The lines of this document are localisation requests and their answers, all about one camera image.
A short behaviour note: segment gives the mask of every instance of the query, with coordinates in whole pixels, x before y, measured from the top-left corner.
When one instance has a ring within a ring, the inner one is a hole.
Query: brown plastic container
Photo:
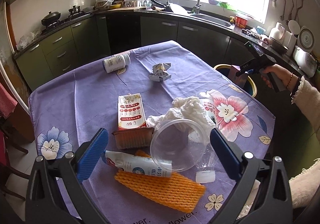
[[[112,132],[112,134],[116,138],[118,149],[140,148],[150,146],[154,130],[153,127],[140,127],[117,130]]]

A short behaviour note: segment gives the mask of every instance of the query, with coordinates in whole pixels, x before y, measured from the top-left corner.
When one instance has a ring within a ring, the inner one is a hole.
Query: yellow bowl
[[[217,70],[217,71],[219,71],[219,69],[223,69],[223,68],[230,69],[231,65],[229,65],[229,64],[217,64],[214,67],[214,69]],[[249,94],[251,94],[251,96],[254,98],[257,95],[257,86],[256,86],[256,84],[254,83],[254,81],[252,80],[252,78],[250,76],[248,76],[247,81],[250,83],[251,88],[252,88],[252,94],[251,93],[249,93]]]
[[[111,10],[118,9],[118,8],[121,8],[121,4],[115,4],[110,6]]]

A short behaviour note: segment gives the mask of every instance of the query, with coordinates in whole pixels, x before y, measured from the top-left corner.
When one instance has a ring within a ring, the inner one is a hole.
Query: table
[[[229,133],[228,139],[234,140],[243,151],[251,151],[257,158],[264,157],[273,135],[275,117],[261,103],[174,41],[127,53],[130,53],[131,64],[121,74],[107,74],[102,60],[98,60],[53,79],[31,94],[29,110],[38,154],[46,159],[61,158],[67,151],[76,151],[83,142],[89,141],[100,127],[109,132],[107,150],[118,151],[111,132],[117,129],[119,95],[141,93],[148,117],[166,113],[175,97],[215,89],[215,106],[224,111],[231,105],[232,113],[237,116],[237,120],[229,123],[225,116],[217,117],[222,130]],[[149,79],[152,66],[161,62],[171,63],[168,72],[172,78],[162,83],[153,82]],[[185,214],[118,183],[114,180],[116,172],[99,160],[90,178],[83,182],[92,200],[112,224],[207,224],[235,185],[218,162],[216,181],[205,184],[204,196],[192,213]],[[193,167],[182,174],[195,180],[195,172]],[[61,179],[58,185],[70,213],[78,216]]]

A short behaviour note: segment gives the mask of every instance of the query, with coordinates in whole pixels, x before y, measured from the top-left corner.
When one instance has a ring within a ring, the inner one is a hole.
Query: crumpled paper
[[[210,142],[209,136],[216,124],[210,119],[205,112],[198,97],[191,96],[188,98],[174,98],[172,101],[172,108],[164,115],[149,116],[147,118],[147,125],[149,127],[156,127],[163,120],[174,119],[190,119],[198,123],[207,137],[206,145]]]
[[[152,67],[153,74],[149,76],[150,80],[154,82],[162,82],[171,78],[171,75],[167,73],[167,70],[171,67],[170,62],[163,62],[155,64]]]

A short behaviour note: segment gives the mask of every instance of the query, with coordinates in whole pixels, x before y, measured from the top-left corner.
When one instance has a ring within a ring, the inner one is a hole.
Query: cabinet handle
[[[72,26],[72,27],[78,27],[78,26],[80,26],[81,25],[81,22],[80,23],[78,23],[78,24],[75,24],[74,26]]]
[[[64,53],[62,53],[61,55],[57,56],[57,58],[60,58],[62,56],[64,56],[67,53],[67,51],[65,51]]]
[[[68,67],[66,67],[65,69],[62,69],[62,71],[68,70],[70,68],[70,66],[71,66],[71,64]]]
[[[186,30],[191,30],[191,31],[198,31],[197,28],[192,28],[192,27],[182,26],[182,28],[184,28],[184,29],[186,29]]]
[[[171,26],[171,27],[175,27],[176,24],[174,23],[167,23],[167,22],[161,22],[162,25],[166,25],[166,26]]]
[[[30,52],[33,51],[33,50],[35,50],[38,46],[39,46],[39,44],[37,44],[35,47],[31,48],[31,49],[30,49]]]
[[[55,42],[58,42],[61,39],[62,39],[62,37],[59,37],[57,40],[53,41],[52,43],[54,44]]]

